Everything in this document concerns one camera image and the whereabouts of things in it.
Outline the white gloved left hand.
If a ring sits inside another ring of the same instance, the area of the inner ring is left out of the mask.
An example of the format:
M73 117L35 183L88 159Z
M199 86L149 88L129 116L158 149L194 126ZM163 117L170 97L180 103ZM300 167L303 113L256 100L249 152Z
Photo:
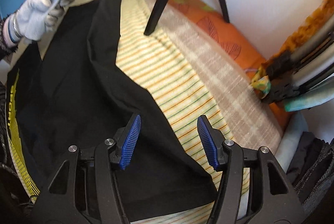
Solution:
M53 29L64 7L74 0L26 0L14 14L13 29L21 37L39 41Z

